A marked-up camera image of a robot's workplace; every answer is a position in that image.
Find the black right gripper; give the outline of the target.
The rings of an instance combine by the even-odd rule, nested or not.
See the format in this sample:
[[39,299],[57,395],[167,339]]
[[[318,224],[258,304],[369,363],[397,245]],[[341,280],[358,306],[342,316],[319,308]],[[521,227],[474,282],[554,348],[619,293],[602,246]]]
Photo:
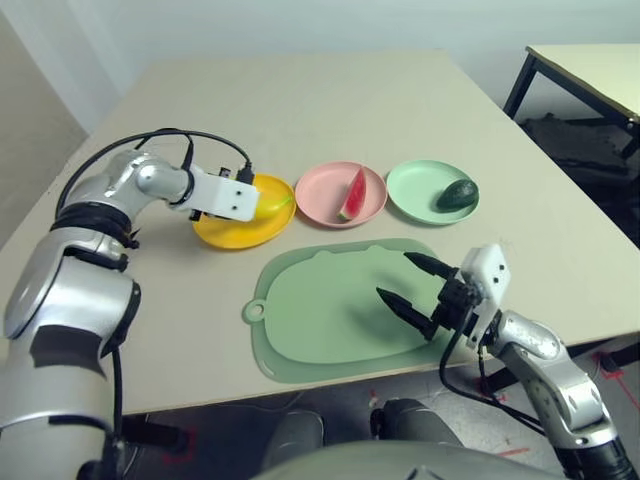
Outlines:
[[463,331],[474,309],[481,302],[481,295],[474,285],[467,284],[457,267],[420,253],[405,252],[404,256],[420,270],[445,280],[438,294],[438,305],[431,319],[416,310],[400,295],[377,287],[376,292],[384,304],[401,320],[416,329],[426,341],[435,336],[437,326],[450,331]]

